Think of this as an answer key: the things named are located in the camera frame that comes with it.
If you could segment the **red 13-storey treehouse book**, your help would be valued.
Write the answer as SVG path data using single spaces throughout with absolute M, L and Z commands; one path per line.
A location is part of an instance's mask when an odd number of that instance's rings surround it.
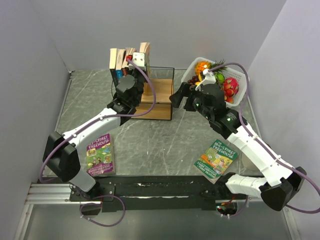
M 136 52 L 136 48 L 134 48 L 134 47 L 126 47 L 125 48 L 125 55 L 124 55 L 124 59 L 123 59 L 123 62 L 122 62 L 122 68 L 123 69 L 129 67 L 128 59 L 132 60 L 134 52 Z

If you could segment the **orange 39-storey treehouse book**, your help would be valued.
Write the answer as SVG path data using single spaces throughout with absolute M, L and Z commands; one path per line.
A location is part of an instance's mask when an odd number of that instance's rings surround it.
M 150 76 L 150 42 L 141 42 L 139 52 L 144 53 L 146 74 Z

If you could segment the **blue comic cover book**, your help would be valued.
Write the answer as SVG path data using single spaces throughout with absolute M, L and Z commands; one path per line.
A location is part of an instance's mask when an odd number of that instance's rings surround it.
M 117 50 L 116 63 L 115 63 L 115 71 L 118 79 L 120 79 L 123 76 L 122 65 L 123 65 L 125 56 L 126 56 L 126 49 L 119 48 Z

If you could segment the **dark grey cover book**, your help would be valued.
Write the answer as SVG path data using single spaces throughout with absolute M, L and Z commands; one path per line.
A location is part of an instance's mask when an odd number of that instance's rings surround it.
M 114 86 L 116 87 L 119 83 L 118 76 L 116 73 L 116 62 L 117 62 L 117 48 L 111 48 L 110 49 L 110 55 L 109 55 L 109 70 L 112 77 L 112 82 Z

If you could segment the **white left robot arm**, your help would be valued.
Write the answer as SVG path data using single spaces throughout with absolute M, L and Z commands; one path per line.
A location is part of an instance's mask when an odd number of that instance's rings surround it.
M 93 143 L 103 133 L 109 133 L 131 118 L 138 117 L 136 108 L 141 103 L 144 84 L 150 82 L 147 73 L 135 66 L 131 74 L 120 79 L 113 100 L 98 115 L 63 134 L 52 132 L 43 154 L 40 182 L 49 183 L 43 177 L 44 169 L 48 167 L 62 182 L 80 189 L 86 200 L 95 200 L 99 195 L 99 184 L 81 168 L 78 150 Z

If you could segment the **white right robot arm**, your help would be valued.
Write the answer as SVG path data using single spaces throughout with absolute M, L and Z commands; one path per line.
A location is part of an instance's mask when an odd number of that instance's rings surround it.
M 224 94 L 216 84 L 200 85 L 200 90 L 183 82 L 177 92 L 169 97 L 172 106 L 178 108 L 186 97 L 184 109 L 199 112 L 210 127 L 224 139 L 235 145 L 259 169 L 262 177 L 241 176 L 228 173 L 218 187 L 223 199 L 235 194 L 257 197 L 275 211 L 280 211 L 299 192 L 306 171 L 293 167 L 280 157 L 273 159 L 272 150 L 254 134 L 249 123 L 239 113 L 226 106 Z

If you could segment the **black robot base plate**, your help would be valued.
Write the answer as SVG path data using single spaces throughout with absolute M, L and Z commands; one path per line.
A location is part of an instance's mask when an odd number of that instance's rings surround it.
M 98 177 L 93 195 L 71 190 L 71 202 L 102 204 L 102 212 L 121 210 L 216 210 L 216 204 L 245 200 L 220 183 L 212 184 L 202 175 L 108 176 Z

